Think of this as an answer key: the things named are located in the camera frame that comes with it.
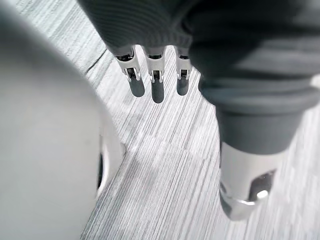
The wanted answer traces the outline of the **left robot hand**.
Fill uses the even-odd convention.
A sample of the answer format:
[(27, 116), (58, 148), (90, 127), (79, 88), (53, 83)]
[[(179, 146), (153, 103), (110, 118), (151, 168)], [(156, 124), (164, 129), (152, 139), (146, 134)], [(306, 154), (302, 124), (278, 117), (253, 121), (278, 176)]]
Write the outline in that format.
[(304, 113), (320, 100), (317, 0), (81, 0), (109, 51), (176, 47), (201, 74), (220, 140), (220, 204), (232, 221), (266, 199)]

